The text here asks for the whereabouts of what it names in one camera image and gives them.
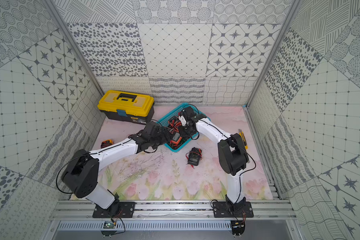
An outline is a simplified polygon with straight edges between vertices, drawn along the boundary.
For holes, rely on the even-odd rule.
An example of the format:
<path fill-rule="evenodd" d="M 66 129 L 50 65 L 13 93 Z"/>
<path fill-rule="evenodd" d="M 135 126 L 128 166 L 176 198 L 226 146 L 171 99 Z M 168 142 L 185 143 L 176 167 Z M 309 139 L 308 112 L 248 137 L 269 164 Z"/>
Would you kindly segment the orange multimeter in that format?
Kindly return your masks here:
<path fill-rule="evenodd" d="M 185 138 L 183 138 L 180 133 L 175 132 L 174 135 L 172 136 L 171 140 L 170 140 L 170 146 L 172 148 L 178 148 L 179 146 L 181 146 L 184 142 L 185 142 Z"/>

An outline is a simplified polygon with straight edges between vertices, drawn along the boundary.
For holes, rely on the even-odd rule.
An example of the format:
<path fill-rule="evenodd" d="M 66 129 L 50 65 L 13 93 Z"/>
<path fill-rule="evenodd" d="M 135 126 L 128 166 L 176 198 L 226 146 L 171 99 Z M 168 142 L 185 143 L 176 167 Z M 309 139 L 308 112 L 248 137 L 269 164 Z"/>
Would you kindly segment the red multimeter with grey screen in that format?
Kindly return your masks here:
<path fill-rule="evenodd" d="M 181 125 L 182 125 L 182 122 L 178 116 L 173 116 L 168 120 L 169 128 L 177 128 L 178 126 L 181 126 Z"/>

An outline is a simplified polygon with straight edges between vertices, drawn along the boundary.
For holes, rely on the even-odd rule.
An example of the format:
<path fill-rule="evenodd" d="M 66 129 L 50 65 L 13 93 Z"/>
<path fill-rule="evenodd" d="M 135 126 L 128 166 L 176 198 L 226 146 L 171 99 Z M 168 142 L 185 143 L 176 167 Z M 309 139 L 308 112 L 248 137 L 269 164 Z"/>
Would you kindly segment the small black multimeter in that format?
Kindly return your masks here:
<path fill-rule="evenodd" d="M 187 163 L 192 167 L 198 166 L 202 159 L 202 150 L 198 148 L 192 148 L 187 154 Z"/>

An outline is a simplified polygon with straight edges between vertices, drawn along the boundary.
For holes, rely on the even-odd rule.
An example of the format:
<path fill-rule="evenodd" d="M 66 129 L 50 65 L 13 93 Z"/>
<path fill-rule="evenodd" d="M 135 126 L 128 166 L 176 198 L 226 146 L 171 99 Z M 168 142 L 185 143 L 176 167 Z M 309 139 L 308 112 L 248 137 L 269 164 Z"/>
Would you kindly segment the small yellow multimeter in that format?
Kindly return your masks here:
<path fill-rule="evenodd" d="M 113 144 L 114 144 L 113 140 L 105 140 L 101 143 L 101 149 L 109 147 Z"/>

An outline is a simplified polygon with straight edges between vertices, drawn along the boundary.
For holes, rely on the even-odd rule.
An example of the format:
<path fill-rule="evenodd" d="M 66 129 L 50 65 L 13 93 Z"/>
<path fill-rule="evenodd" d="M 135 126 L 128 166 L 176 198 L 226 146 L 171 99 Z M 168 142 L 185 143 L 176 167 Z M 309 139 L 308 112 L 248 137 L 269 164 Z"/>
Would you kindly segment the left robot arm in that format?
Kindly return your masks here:
<path fill-rule="evenodd" d="M 171 133 L 156 122 L 149 122 L 144 129 L 128 136 L 120 143 L 100 150 L 77 151 L 61 175 L 62 182 L 77 198 L 85 198 L 103 210 L 116 211 L 119 197 L 98 183 L 98 175 L 105 167 L 125 157 L 156 150 L 171 140 Z"/>

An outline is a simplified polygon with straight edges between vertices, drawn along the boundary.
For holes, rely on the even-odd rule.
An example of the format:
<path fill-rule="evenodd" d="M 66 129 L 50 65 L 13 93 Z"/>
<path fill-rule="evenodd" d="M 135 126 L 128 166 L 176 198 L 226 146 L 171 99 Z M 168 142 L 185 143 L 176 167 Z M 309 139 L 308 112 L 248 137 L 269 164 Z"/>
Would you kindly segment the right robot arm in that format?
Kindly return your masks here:
<path fill-rule="evenodd" d="M 220 167 L 227 174 L 228 208 L 234 212 L 242 209 L 246 203 L 242 193 L 242 176 L 249 161 L 242 137 L 223 131 L 191 105 L 186 105 L 178 118 L 181 122 L 179 131 L 183 137 L 202 134 L 217 145 Z"/>

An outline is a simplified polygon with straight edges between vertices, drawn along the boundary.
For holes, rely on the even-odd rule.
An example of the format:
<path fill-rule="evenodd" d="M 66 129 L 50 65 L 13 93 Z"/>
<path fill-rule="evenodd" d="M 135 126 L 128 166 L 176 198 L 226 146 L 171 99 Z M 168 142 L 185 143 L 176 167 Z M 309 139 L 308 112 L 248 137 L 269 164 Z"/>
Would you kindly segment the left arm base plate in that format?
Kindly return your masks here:
<path fill-rule="evenodd" d="M 135 211 L 136 202 L 117 202 L 113 203 L 108 209 L 102 209 L 96 205 L 92 217 L 94 219 L 103 218 L 132 218 Z"/>

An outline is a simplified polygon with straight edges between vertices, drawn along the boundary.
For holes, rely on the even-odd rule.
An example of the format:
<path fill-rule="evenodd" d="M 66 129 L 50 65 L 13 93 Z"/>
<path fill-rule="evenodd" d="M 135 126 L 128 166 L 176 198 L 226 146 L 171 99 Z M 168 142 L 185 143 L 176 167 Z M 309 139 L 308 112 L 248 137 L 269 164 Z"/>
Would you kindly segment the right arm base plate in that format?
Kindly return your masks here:
<path fill-rule="evenodd" d="M 212 200 L 210 205 L 215 218 L 253 218 L 254 212 L 250 202 L 230 205 L 228 202 Z"/>

